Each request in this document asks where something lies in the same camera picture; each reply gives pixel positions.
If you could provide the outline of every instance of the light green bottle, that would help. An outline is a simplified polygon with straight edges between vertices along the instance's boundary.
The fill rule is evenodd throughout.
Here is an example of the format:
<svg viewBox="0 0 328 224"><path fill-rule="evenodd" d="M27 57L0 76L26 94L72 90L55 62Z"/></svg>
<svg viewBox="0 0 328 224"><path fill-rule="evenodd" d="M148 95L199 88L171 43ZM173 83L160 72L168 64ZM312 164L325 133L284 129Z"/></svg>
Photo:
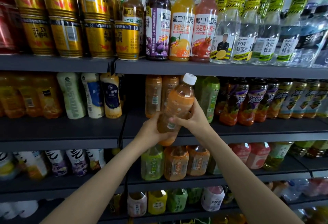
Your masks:
<svg viewBox="0 0 328 224"><path fill-rule="evenodd" d="M146 181L151 181L160 179L163 173L163 147L155 145L141 155L141 177Z"/></svg>
<svg viewBox="0 0 328 224"><path fill-rule="evenodd" d="M203 81L203 89L199 101L208 123L211 123L214 116L214 108L217 94L220 89L220 81L216 76L208 76Z"/></svg>
<svg viewBox="0 0 328 224"><path fill-rule="evenodd" d="M168 190L167 209L172 212L181 212L186 207L188 193L185 189Z"/></svg>

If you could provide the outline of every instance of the iced tea bottle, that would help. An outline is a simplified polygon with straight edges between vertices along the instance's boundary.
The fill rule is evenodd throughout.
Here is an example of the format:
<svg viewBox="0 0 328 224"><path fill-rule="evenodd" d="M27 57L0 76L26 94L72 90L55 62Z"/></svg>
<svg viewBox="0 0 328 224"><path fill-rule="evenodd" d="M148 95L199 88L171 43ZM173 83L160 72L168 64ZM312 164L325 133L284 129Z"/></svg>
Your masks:
<svg viewBox="0 0 328 224"><path fill-rule="evenodd" d="M176 86L179 85L179 77L176 75L163 76L161 111L164 111L169 99L169 94Z"/></svg>
<svg viewBox="0 0 328 224"><path fill-rule="evenodd" d="M201 0L195 7L195 25L191 42L190 61L210 62L216 21L217 7L215 0Z"/></svg>
<svg viewBox="0 0 328 224"><path fill-rule="evenodd" d="M189 153L185 146L168 146L164 150L164 176L169 181L182 180L187 174Z"/></svg>
<svg viewBox="0 0 328 224"><path fill-rule="evenodd" d="M170 60L189 60L195 23L194 8L194 0L176 0L171 8Z"/></svg>
<svg viewBox="0 0 328 224"><path fill-rule="evenodd" d="M234 126L237 123L238 111L245 100L249 85L245 78L234 78L229 81L227 91L227 101L222 113L220 122L227 126Z"/></svg>
<svg viewBox="0 0 328 224"><path fill-rule="evenodd" d="M43 116L47 119L54 119L61 116L59 96L59 86L56 77L53 74L39 74L32 78L33 85L39 96Z"/></svg>
<svg viewBox="0 0 328 224"><path fill-rule="evenodd" d="M145 9L142 0L124 0L122 3L123 21L138 23L140 27L140 50L139 54L144 55L144 15Z"/></svg>
<svg viewBox="0 0 328 224"><path fill-rule="evenodd" d="M266 120L268 108L279 88L279 81L276 78L268 78L265 79L265 81L268 84L268 89L256 110L255 122L264 122Z"/></svg>
<svg viewBox="0 0 328 224"><path fill-rule="evenodd" d="M187 174L190 176L204 175L207 169L210 152L200 145L187 146L189 161Z"/></svg>
<svg viewBox="0 0 328 224"><path fill-rule="evenodd" d="M293 143L288 153L303 157L314 142L315 140L297 141Z"/></svg>
<svg viewBox="0 0 328 224"><path fill-rule="evenodd" d="M160 115L157 121L157 130L160 133L166 132L178 132L181 126L178 126L169 121L171 117L178 117L186 119L191 107L194 104L194 90L193 85L197 77L192 74L186 73L183 77L183 82L179 86L175 87L167 100L167 106L164 112ZM175 137L168 140L162 140L158 144L162 146L169 146L175 140Z"/></svg>
<svg viewBox="0 0 328 224"><path fill-rule="evenodd" d="M14 77L10 72L0 73L0 102L9 118L20 118L26 114L26 109Z"/></svg>
<svg viewBox="0 0 328 224"><path fill-rule="evenodd" d="M244 126L254 124L255 113L268 89L268 84L261 78L251 79L249 84L246 100L241 104L238 111L238 123Z"/></svg>
<svg viewBox="0 0 328 224"><path fill-rule="evenodd" d="M328 140L317 140L311 148L309 148L306 156L310 158L322 157L328 150Z"/></svg>
<svg viewBox="0 0 328 224"><path fill-rule="evenodd" d="M160 75L146 76L146 107L147 118L153 117L161 110L162 77Z"/></svg>
<svg viewBox="0 0 328 224"><path fill-rule="evenodd" d="M275 142L270 144L271 151L265 160L263 168L270 171L276 171L283 162L289 148L294 142Z"/></svg>
<svg viewBox="0 0 328 224"><path fill-rule="evenodd" d="M39 96L33 87L32 74L21 73L14 77L19 92L21 93L26 113L30 117L43 116L43 111L40 103Z"/></svg>

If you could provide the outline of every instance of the juice bottle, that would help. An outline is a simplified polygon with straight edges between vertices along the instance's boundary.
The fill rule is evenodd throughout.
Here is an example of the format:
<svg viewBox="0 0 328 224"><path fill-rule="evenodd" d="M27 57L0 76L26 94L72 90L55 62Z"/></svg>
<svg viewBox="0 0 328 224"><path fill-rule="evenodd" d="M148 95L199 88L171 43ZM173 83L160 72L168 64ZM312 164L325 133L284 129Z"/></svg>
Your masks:
<svg viewBox="0 0 328 224"><path fill-rule="evenodd" d="M155 145L141 155L141 177L146 181L160 179L164 173L163 147Z"/></svg>
<svg viewBox="0 0 328 224"><path fill-rule="evenodd" d="M264 98L256 110L254 119L255 122L264 122L266 120L269 106L277 94L279 88L279 81L276 78L268 78L265 79L265 81L268 84L268 89L266 90Z"/></svg>
<svg viewBox="0 0 328 224"><path fill-rule="evenodd" d="M145 9L141 0L124 0L122 3L123 21L138 23L140 27L140 50L139 54L144 55L144 15Z"/></svg>
<svg viewBox="0 0 328 224"><path fill-rule="evenodd" d="M322 157L328 149L328 140L317 140L307 151L306 156L310 158Z"/></svg>
<svg viewBox="0 0 328 224"><path fill-rule="evenodd" d="M12 73L0 73L0 102L9 118L20 118L26 114L22 95Z"/></svg>
<svg viewBox="0 0 328 224"><path fill-rule="evenodd" d="M238 112L238 123L244 126L251 126L254 124L255 113L268 89L267 83L261 78L251 79L249 84L246 100L241 104Z"/></svg>
<svg viewBox="0 0 328 224"><path fill-rule="evenodd" d="M215 0L201 0L195 7L195 25L190 60L208 63L217 21Z"/></svg>
<svg viewBox="0 0 328 224"><path fill-rule="evenodd" d="M257 170L264 165L266 158L270 152L270 146L267 142L264 143L251 143L251 153L246 161L246 166L252 170Z"/></svg>
<svg viewBox="0 0 328 224"><path fill-rule="evenodd" d="M110 119L117 119L122 115L122 108L119 98L119 78L111 73L100 75L101 88L105 97L105 115Z"/></svg>
<svg viewBox="0 0 328 224"><path fill-rule="evenodd" d="M46 155L52 164L52 172L54 176L64 176L68 173L68 163L65 161L65 151L46 151Z"/></svg>
<svg viewBox="0 0 328 224"><path fill-rule="evenodd" d="M212 174L212 175L219 175L221 174L221 171L217 167L216 161L214 160L213 156L210 155L210 159L208 161L207 165L207 172Z"/></svg>
<svg viewBox="0 0 328 224"><path fill-rule="evenodd" d="M176 86L179 85L179 77L176 75L163 76L161 111L164 111L169 99L169 94Z"/></svg>
<svg viewBox="0 0 328 224"><path fill-rule="evenodd" d="M28 116L43 116L40 99L38 97L38 94L36 93L35 88L33 87L31 78L32 74L22 73L16 75L14 77L14 80L16 80L18 90L24 99L26 113L28 114Z"/></svg>
<svg viewBox="0 0 328 224"><path fill-rule="evenodd" d="M303 157L314 142L315 140L297 141L290 147L289 153Z"/></svg>
<svg viewBox="0 0 328 224"><path fill-rule="evenodd" d="M82 73L82 84L88 103L88 115L90 118L98 119L105 115L104 96L100 86L98 73Z"/></svg>
<svg viewBox="0 0 328 224"><path fill-rule="evenodd" d="M320 87L316 95L312 98L305 109L305 118L314 118L317 115L317 112L323 102L326 99L328 94L328 81L320 81Z"/></svg>
<svg viewBox="0 0 328 224"><path fill-rule="evenodd" d="M148 212L150 214L162 214L165 212L167 193L165 190L148 192Z"/></svg>
<svg viewBox="0 0 328 224"><path fill-rule="evenodd" d="M230 144L231 150L240 158L245 164L249 154L251 153L251 147L248 143Z"/></svg>
<svg viewBox="0 0 328 224"><path fill-rule="evenodd" d="M0 181L12 180L19 173L10 152L0 152Z"/></svg>
<svg viewBox="0 0 328 224"><path fill-rule="evenodd" d="M234 78L229 81L227 101L220 114L221 123L227 126L234 126L237 123L238 111L246 98L248 88L249 85L245 78Z"/></svg>
<svg viewBox="0 0 328 224"><path fill-rule="evenodd" d="M187 174L191 176L201 176L206 172L210 152L200 145L187 146L189 161Z"/></svg>
<svg viewBox="0 0 328 224"><path fill-rule="evenodd" d="M63 109L59 101L59 86L53 74L40 74L32 78L33 85L39 95L43 115L47 119L61 116Z"/></svg>
<svg viewBox="0 0 328 224"><path fill-rule="evenodd" d="M134 192L128 194L128 215L143 216L147 211L147 193Z"/></svg>
<svg viewBox="0 0 328 224"><path fill-rule="evenodd" d="M199 105L208 123L211 123L214 117L214 107L219 89L220 81L216 76L208 76L204 79Z"/></svg>
<svg viewBox="0 0 328 224"><path fill-rule="evenodd" d="M171 213L177 213L186 207L188 193L185 189L168 190L167 192L167 209Z"/></svg>
<svg viewBox="0 0 328 224"><path fill-rule="evenodd" d="M147 118L153 117L161 110L162 77L160 75L146 76L146 107Z"/></svg>
<svg viewBox="0 0 328 224"><path fill-rule="evenodd" d="M186 73L183 77L183 82L179 86L175 87L169 94L167 100L167 106L160 115L157 121L157 130L160 133L166 133L168 131L178 131L181 126L178 126L169 121L171 117L179 117L186 119L191 107L194 104L194 90L192 88L195 85L197 77L192 74ZM159 142L162 146L169 146L174 142L175 138L168 140L162 140Z"/></svg>
<svg viewBox="0 0 328 224"><path fill-rule="evenodd" d="M309 105L310 101L318 93L320 87L319 80L307 80L307 86L301 98L297 101L295 107L293 108L292 118L303 118L305 115L306 107Z"/></svg>
<svg viewBox="0 0 328 224"><path fill-rule="evenodd" d="M30 179L42 180L48 175L50 168L45 163L43 152L19 152L19 155L26 164L27 173Z"/></svg>
<svg viewBox="0 0 328 224"><path fill-rule="evenodd" d="M187 174L189 153L185 146L168 146L164 150L164 176L169 181L178 181Z"/></svg>
<svg viewBox="0 0 328 224"><path fill-rule="evenodd" d="M195 204L199 202L203 193L203 188L187 188L187 193L188 204Z"/></svg>
<svg viewBox="0 0 328 224"><path fill-rule="evenodd" d="M205 187L200 199L202 207L210 212L219 210L224 195L222 186Z"/></svg>
<svg viewBox="0 0 328 224"><path fill-rule="evenodd" d="M292 116L293 109L296 106L297 101L301 98L304 93L307 82L306 80L295 80L293 81L293 86L289 91L288 96L282 102L278 118L289 119Z"/></svg>
<svg viewBox="0 0 328 224"><path fill-rule="evenodd" d="M292 141L271 143L271 151L265 160L263 168L270 171L278 170L279 165L284 160L285 155L293 143Z"/></svg>
<svg viewBox="0 0 328 224"><path fill-rule="evenodd" d="M64 95L67 117L83 118L86 111L79 91L79 75L75 72L59 72L57 80Z"/></svg>
<svg viewBox="0 0 328 224"><path fill-rule="evenodd" d="M176 0L172 6L170 60L189 60L195 22L194 7L194 0Z"/></svg>
<svg viewBox="0 0 328 224"><path fill-rule="evenodd" d="M281 104L284 102L285 98L288 96L290 89L292 88L293 82L287 79L281 79L279 82L278 91L273 98L268 111L267 118L275 119L278 117L278 113L281 107Z"/></svg>
<svg viewBox="0 0 328 224"><path fill-rule="evenodd" d="M169 0L147 0L146 55L148 60L167 60L169 56L170 24L171 2Z"/></svg>
<svg viewBox="0 0 328 224"><path fill-rule="evenodd" d="M322 104L318 109L317 116L321 118L328 117L328 97L322 101Z"/></svg>
<svg viewBox="0 0 328 224"><path fill-rule="evenodd" d="M229 80L227 77L220 78L220 90L217 95L216 105L214 109L215 115L220 115L224 109L224 106L227 101L227 91L228 91L228 84Z"/></svg>

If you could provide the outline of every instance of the yellow bottle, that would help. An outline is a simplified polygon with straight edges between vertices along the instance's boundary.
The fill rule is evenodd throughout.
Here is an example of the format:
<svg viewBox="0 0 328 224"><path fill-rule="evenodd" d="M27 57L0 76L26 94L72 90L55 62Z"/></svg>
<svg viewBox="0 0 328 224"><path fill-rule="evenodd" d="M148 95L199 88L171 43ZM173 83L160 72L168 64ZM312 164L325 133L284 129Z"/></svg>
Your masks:
<svg viewBox="0 0 328 224"><path fill-rule="evenodd" d="M122 115L122 108L118 94L119 78L111 73L100 75L101 87L105 97L105 115L107 118L116 119Z"/></svg>
<svg viewBox="0 0 328 224"><path fill-rule="evenodd" d="M165 190L148 192L148 212L150 214L162 214L165 212L167 193Z"/></svg>
<svg viewBox="0 0 328 224"><path fill-rule="evenodd" d="M176 0L171 8L170 60L189 60L195 23L194 7L194 0Z"/></svg>

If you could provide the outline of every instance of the bottle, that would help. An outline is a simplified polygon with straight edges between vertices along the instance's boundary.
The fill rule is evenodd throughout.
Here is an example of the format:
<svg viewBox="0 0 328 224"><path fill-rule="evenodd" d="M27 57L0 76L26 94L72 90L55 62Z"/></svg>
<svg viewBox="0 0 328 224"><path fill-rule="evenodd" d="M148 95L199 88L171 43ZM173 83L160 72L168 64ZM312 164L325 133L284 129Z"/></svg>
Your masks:
<svg viewBox="0 0 328 224"><path fill-rule="evenodd" d="M104 96L100 86L98 73L82 73L81 80L84 86L88 103L88 115L98 119L105 115Z"/></svg>
<svg viewBox="0 0 328 224"><path fill-rule="evenodd" d="M279 81L276 78L268 78L265 79L265 81L268 84L268 89L266 90L264 98L256 110L254 119L255 122L264 122L266 120L268 108L279 88Z"/></svg>
<svg viewBox="0 0 328 224"><path fill-rule="evenodd" d="M210 212L219 210L224 195L222 186L205 187L200 199L203 209Z"/></svg>
<svg viewBox="0 0 328 224"><path fill-rule="evenodd" d="M168 146L164 150L164 176L169 181L182 180L187 174L189 153L184 146Z"/></svg>
<svg viewBox="0 0 328 224"><path fill-rule="evenodd" d="M43 116L47 119L60 117L63 109L56 77L53 74L39 74L32 77L32 81L41 102Z"/></svg>
<svg viewBox="0 0 328 224"><path fill-rule="evenodd" d="M248 0L245 12L241 17L240 34L234 47L233 63L244 64L251 59L254 43L260 26L260 16L257 10L260 0Z"/></svg>
<svg viewBox="0 0 328 224"><path fill-rule="evenodd" d="M225 15L216 26L210 62L229 64L232 61L234 44L240 34L240 1L228 0L227 2Z"/></svg>
<svg viewBox="0 0 328 224"><path fill-rule="evenodd" d="M131 217L143 216L147 211L147 193L128 193L128 215Z"/></svg>
<svg viewBox="0 0 328 224"><path fill-rule="evenodd" d="M69 149L66 154L71 161L72 171L77 176L84 176L88 172L88 163L82 149Z"/></svg>
<svg viewBox="0 0 328 224"><path fill-rule="evenodd" d="M195 26L191 42L190 60L193 62L210 61L211 44L217 21L215 0L201 0L195 7Z"/></svg>
<svg viewBox="0 0 328 224"><path fill-rule="evenodd" d="M309 180L305 178L293 179L287 182L289 186L282 192L282 196L288 201L297 200L301 193L309 186Z"/></svg>
<svg viewBox="0 0 328 224"><path fill-rule="evenodd" d="M153 117L161 110L162 77L160 75L146 76L146 106L147 118Z"/></svg>
<svg viewBox="0 0 328 224"><path fill-rule="evenodd" d="M258 8L257 14L260 15L261 19L264 19L267 15L270 3L268 0L261 0L260 7Z"/></svg>
<svg viewBox="0 0 328 224"><path fill-rule="evenodd" d="M268 13L261 23L250 62L256 65L270 64L281 30L280 12L285 0L270 0Z"/></svg>
<svg viewBox="0 0 328 224"><path fill-rule="evenodd" d="M328 95L328 81L321 80L320 87L316 95L309 102L307 107L305 108L305 118L314 118L317 115L317 112L323 102Z"/></svg>
<svg viewBox="0 0 328 224"><path fill-rule="evenodd" d="M85 107L79 92L79 76L75 72L59 72L59 86L64 95L65 109L69 119L80 119L85 116Z"/></svg>
<svg viewBox="0 0 328 224"><path fill-rule="evenodd" d="M327 11L328 1L326 5L316 8L313 18L301 22L299 42L288 66L310 68L315 63L327 37Z"/></svg>
<svg viewBox="0 0 328 224"><path fill-rule="evenodd" d="M231 150L240 158L245 164L249 154L251 153L251 147L248 143L230 144L228 145Z"/></svg>
<svg viewBox="0 0 328 224"><path fill-rule="evenodd" d="M124 0L122 3L123 21L139 24L140 49L139 55L144 55L144 15L142 0Z"/></svg>
<svg viewBox="0 0 328 224"><path fill-rule="evenodd" d="M254 124L255 113L268 89L268 84L261 78L251 79L249 85L246 100L241 104L238 111L238 123L244 126Z"/></svg>
<svg viewBox="0 0 328 224"><path fill-rule="evenodd" d="M170 60L189 60L195 21L194 8L194 0L175 0L172 6Z"/></svg>
<svg viewBox="0 0 328 224"><path fill-rule="evenodd" d="M217 94L220 89L220 81L216 76L208 76L204 79L202 86L199 105L202 108L208 123L211 123L214 117L214 108Z"/></svg>
<svg viewBox="0 0 328 224"><path fill-rule="evenodd" d="M0 181L12 180L19 173L10 152L0 152Z"/></svg>
<svg viewBox="0 0 328 224"><path fill-rule="evenodd" d="M220 114L220 122L227 126L237 123L238 111L245 100L249 85L245 78L233 78L229 80L227 101Z"/></svg>
<svg viewBox="0 0 328 224"><path fill-rule="evenodd" d="M93 172L98 172L105 167L104 149L86 149L90 160L90 169Z"/></svg>
<svg viewBox="0 0 328 224"><path fill-rule="evenodd" d="M292 117L293 118L303 118L305 115L306 107L309 105L310 101L318 93L320 87L319 80L306 80L307 86L304 93L301 95L301 98L296 102L296 105L293 108Z"/></svg>
<svg viewBox="0 0 328 224"><path fill-rule="evenodd" d="M141 155L141 177L146 181L157 180L164 174L163 147L155 145Z"/></svg>
<svg viewBox="0 0 328 224"><path fill-rule="evenodd" d="M288 79L280 79L279 80L279 87L275 97L273 98L271 104L269 105L267 111L267 118L268 119L275 119L278 117L280 107L286 97L288 96L289 91L291 90L293 85L292 81Z"/></svg>
<svg viewBox="0 0 328 224"><path fill-rule="evenodd" d="M170 92L179 85L179 77L176 75L163 76L161 111L164 111Z"/></svg>
<svg viewBox="0 0 328 224"><path fill-rule="evenodd" d="M122 108L119 99L119 78L111 73L100 75L101 88L105 98L105 115L110 119L117 119L122 115Z"/></svg>
<svg viewBox="0 0 328 224"><path fill-rule="evenodd" d="M323 100L321 106L318 109L318 117L327 118L328 117L328 97Z"/></svg>
<svg viewBox="0 0 328 224"><path fill-rule="evenodd" d="M148 192L148 212L150 214L162 214L165 212L167 193L165 190Z"/></svg>
<svg viewBox="0 0 328 224"><path fill-rule="evenodd" d="M146 55L148 60L167 60L170 21L170 0L148 0L146 6Z"/></svg>
<svg viewBox="0 0 328 224"><path fill-rule="evenodd" d="M167 100L167 106L157 121L157 130L160 133L163 134L168 131L175 132L181 128L181 126L171 123L169 118L187 118L187 115L194 104L195 96L192 86L195 85L196 80L197 77L186 73L183 77L182 84L170 92L169 98ZM162 146L169 146L174 142L174 140L175 138L162 140L159 142L159 144Z"/></svg>
<svg viewBox="0 0 328 224"><path fill-rule="evenodd" d="M43 152L19 152L19 156L26 164L27 173L32 180L42 180L45 178L50 169L45 163Z"/></svg>
<svg viewBox="0 0 328 224"><path fill-rule="evenodd" d="M20 118L26 114L22 95L9 72L0 73L0 102L8 118Z"/></svg>
<svg viewBox="0 0 328 224"><path fill-rule="evenodd" d="M271 143L271 151L265 160L263 168L270 171L278 170L279 165L284 160L285 155L293 143L292 141Z"/></svg>
<svg viewBox="0 0 328 224"><path fill-rule="evenodd" d="M288 96L281 104L278 118L289 119L292 116L293 109L296 106L297 101L301 98L307 86L307 81L303 79L297 79L293 81L293 86L289 91Z"/></svg>
<svg viewBox="0 0 328 224"><path fill-rule="evenodd" d="M65 161L65 152L61 150L46 151L46 155L51 162L54 176L64 176L68 173L67 162Z"/></svg>
<svg viewBox="0 0 328 224"><path fill-rule="evenodd" d="M32 74L20 73L14 77L14 80L24 100L27 115L30 117L40 117L43 116L43 111L31 78Z"/></svg>
<svg viewBox="0 0 328 224"><path fill-rule="evenodd" d="M306 157L322 157L328 149L328 140L317 140L307 151Z"/></svg>
<svg viewBox="0 0 328 224"><path fill-rule="evenodd" d="M291 59L301 33L301 13L307 0L292 0L287 17L281 22L279 41L273 54L271 64L286 66Z"/></svg>
<svg viewBox="0 0 328 224"><path fill-rule="evenodd" d="M186 207L188 193L185 189L174 189L167 191L167 209L171 213L177 213Z"/></svg>
<svg viewBox="0 0 328 224"><path fill-rule="evenodd" d="M267 142L249 144L251 153L246 160L246 166L252 170L262 168L270 152L270 146Z"/></svg>
<svg viewBox="0 0 328 224"><path fill-rule="evenodd" d="M220 115L224 109L224 106L227 101L227 91L228 91L228 84L229 80L227 77L220 78L220 90L217 95L216 105L214 109L215 115Z"/></svg>
<svg viewBox="0 0 328 224"><path fill-rule="evenodd" d="M203 188L187 188L187 193L188 204L195 204L199 202L203 193Z"/></svg>
<svg viewBox="0 0 328 224"><path fill-rule="evenodd" d="M219 175L219 174L221 174L221 171L217 167L216 161L214 160L214 158L213 158L212 155L210 155L210 159L208 161L208 165L207 165L207 170L206 171L208 173L212 174L212 175Z"/></svg>
<svg viewBox="0 0 328 224"><path fill-rule="evenodd" d="M206 172L210 152L200 145L187 146L189 161L187 174L191 176L201 176Z"/></svg>
<svg viewBox="0 0 328 224"><path fill-rule="evenodd" d="M289 153L303 157L309 148L314 144L314 142L315 140L297 141L290 147Z"/></svg>

